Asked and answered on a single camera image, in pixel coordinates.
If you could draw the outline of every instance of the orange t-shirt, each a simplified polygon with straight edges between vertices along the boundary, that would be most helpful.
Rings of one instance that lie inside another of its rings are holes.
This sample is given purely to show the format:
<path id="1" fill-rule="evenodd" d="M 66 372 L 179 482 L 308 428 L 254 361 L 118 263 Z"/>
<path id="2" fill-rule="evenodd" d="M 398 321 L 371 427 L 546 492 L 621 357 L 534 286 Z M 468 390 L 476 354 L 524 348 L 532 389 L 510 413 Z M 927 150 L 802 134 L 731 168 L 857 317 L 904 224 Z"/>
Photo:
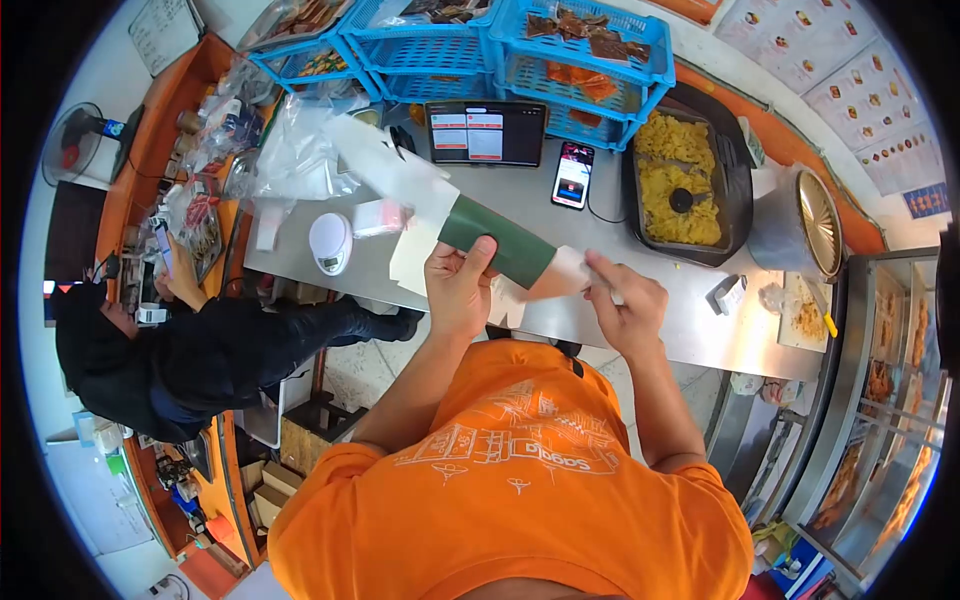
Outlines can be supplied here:
<path id="1" fill-rule="evenodd" d="M 750 531 L 710 465 L 633 460 L 602 375 L 546 344 L 474 344 L 430 434 L 338 444 L 270 529 L 295 598 L 456 598 L 509 577 L 597 594 L 737 598 Z"/>

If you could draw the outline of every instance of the white graphic print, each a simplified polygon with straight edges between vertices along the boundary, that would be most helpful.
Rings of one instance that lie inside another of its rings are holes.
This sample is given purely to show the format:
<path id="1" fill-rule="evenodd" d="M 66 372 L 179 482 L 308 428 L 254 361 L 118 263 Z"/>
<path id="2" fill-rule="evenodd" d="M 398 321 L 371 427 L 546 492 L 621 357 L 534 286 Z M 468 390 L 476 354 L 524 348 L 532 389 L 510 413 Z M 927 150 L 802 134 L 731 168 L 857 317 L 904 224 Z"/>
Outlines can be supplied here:
<path id="1" fill-rule="evenodd" d="M 530 485 L 529 481 L 523 481 L 522 479 L 517 479 L 516 477 L 508 477 L 507 482 L 516 488 L 516 495 L 520 495 L 520 491 Z"/>
<path id="2" fill-rule="evenodd" d="M 432 463 L 432 468 L 444 474 L 444 484 L 451 475 L 467 470 L 448 461 L 494 465 L 512 459 L 535 459 L 550 471 L 554 485 L 557 468 L 595 475 L 616 472 L 620 459 L 614 450 L 619 442 L 606 420 L 579 408 L 564 410 L 553 398 L 536 393 L 534 399 L 534 395 L 533 381 L 526 380 L 488 396 L 470 412 L 483 415 L 483 424 L 489 428 L 448 423 L 398 453 L 395 466 Z M 474 424 L 481 421 L 479 417 L 464 419 Z M 530 485 L 519 479 L 517 483 L 513 478 L 509 481 L 517 486 L 517 494 Z"/>
<path id="3" fill-rule="evenodd" d="M 444 487 L 446 487 L 446 480 L 454 475 L 459 475 L 460 473 L 466 473 L 469 469 L 466 467 L 461 467 L 460 465 L 445 465 L 444 463 L 434 463 L 430 467 L 435 468 L 439 472 L 444 474 Z"/>

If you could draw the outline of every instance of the blue plastic basket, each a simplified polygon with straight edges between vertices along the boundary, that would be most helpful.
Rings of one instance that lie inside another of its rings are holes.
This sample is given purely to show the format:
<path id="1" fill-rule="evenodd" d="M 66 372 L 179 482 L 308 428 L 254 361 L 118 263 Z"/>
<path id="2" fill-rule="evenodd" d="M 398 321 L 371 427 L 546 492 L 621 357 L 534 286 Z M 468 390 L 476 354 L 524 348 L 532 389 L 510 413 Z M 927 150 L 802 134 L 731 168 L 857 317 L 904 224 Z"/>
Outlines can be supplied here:
<path id="1" fill-rule="evenodd" d="M 359 41 L 364 67 L 388 75 L 475 75 L 492 72 L 478 37 L 384 37 Z"/>
<path id="2" fill-rule="evenodd" d="M 619 11 L 596 2 L 560 1 L 560 6 L 581 16 L 587 13 L 605 14 L 610 18 L 607 29 L 618 32 L 623 41 L 650 45 L 650 59 L 646 63 L 633 57 L 625 63 L 596 58 L 590 53 L 590 44 L 586 39 L 564 41 L 560 34 L 528 38 L 526 36 L 527 14 L 553 16 L 552 11 L 557 5 L 557 0 L 500 0 L 500 2 L 501 6 L 490 27 L 489 36 L 494 42 L 509 48 L 510 54 L 556 60 L 604 73 L 632 84 L 644 86 L 663 84 L 668 87 L 677 84 L 673 50 L 670 46 L 670 28 L 658 18 Z M 508 58 L 506 54 L 494 53 L 499 61 L 498 83 L 503 81 L 504 73 L 501 69 L 505 66 L 504 60 Z"/>
<path id="3" fill-rule="evenodd" d="M 547 135 L 572 139 L 603 150 L 623 152 L 626 146 L 624 133 L 629 123 L 600 117 L 600 124 L 591 127 L 574 119 L 570 115 L 570 107 L 552 103 L 547 106 L 550 108 L 550 119 L 546 124 Z"/>
<path id="4" fill-rule="evenodd" d="M 546 60 L 514 55 L 507 65 L 502 86 L 521 96 L 565 104 L 615 121 L 626 121 L 640 114 L 648 99 L 647 88 L 621 81 L 613 83 L 619 91 L 600 102 L 594 102 L 584 95 L 580 86 L 548 79 Z"/>
<path id="5" fill-rule="evenodd" d="M 313 57 L 334 49 L 344 59 L 347 68 L 335 73 L 323 73 L 321 75 L 307 75 L 300 77 L 299 73 L 303 66 Z M 278 70 L 273 68 L 276 62 L 284 57 L 285 60 Z M 373 82 L 370 76 L 364 71 L 360 61 L 353 55 L 349 46 L 338 36 L 322 36 L 319 39 L 291 44 L 275 48 L 268 52 L 251 53 L 249 59 L 266 71 L 270 77 L 280 84 L 287 92 L 293 93 L 294 85 L 315 84 L 319 82 L 329 82 L 341 79 L 355 79 L 360 82 L 367 93 L 370 95 L 371 102 L 378 102 L 382 99 L 380 88 Z"/>
<path id="6" fill-rule="evenodd" d="M 430 102 L 431 100 L 481 100 L 492 98 L 493 75 L 481 73 L 461 77 L 455 82 L 431 79 L 429 75 L 386 75 L 371 72 L 371 78 L 380 86 L 384 100 L 401 103 Z"/>
<path id="7" fill-rule="evenodd" d="M 391 1 L 357 0 L 340 27 L 366 69 L 395 75 L 493 72 L 496 64 L 487 30 L 504 0 L 493 0 L 486 14 L 463 24 L 435 25 L 415 14 L 402 17 L 410 25 L 372 27 L 371 19 Z"/>

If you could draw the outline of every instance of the pan lid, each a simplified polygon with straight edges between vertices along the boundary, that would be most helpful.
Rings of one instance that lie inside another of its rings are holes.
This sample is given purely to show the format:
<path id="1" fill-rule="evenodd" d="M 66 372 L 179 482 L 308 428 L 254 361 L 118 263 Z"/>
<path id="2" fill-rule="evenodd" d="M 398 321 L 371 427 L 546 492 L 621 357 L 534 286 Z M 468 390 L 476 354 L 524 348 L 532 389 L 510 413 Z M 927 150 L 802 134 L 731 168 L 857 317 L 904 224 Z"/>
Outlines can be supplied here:
<path id="1" fill-rule="evenodd" d="M 843 248 L 836 204 L 823 183 L 810 171 L 797 176 L 797 191 L 804 235 L 813 252 L 813 260 L 825 276 L 833 277 L 840 270 Z"/>

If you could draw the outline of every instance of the smartphone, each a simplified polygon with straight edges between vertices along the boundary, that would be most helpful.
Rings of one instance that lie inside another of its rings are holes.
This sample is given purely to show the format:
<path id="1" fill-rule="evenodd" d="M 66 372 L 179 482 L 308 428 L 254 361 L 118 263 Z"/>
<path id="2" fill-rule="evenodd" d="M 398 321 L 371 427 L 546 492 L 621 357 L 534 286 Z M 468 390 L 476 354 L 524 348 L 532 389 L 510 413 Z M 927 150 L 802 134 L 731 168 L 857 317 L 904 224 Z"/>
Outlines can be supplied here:
<path id="1" fill-rule="evenodd" d="M 174 276 L 174 255 L 170 250 L 170 240 L 167 239 L 167 224 L 162 221 L 154 228 L 156 243 L 160 246 L 160 253 L 163 254 L 163 262 L 167 265 L 167 274 Z"/>
<path id="2" fill-rule="evenodd" d="M 593 170 L 593 149 L 573 142 L 564 142 L 560 149 L 560 166 L 553 182 L 554 204 L 583 210 Z"/>

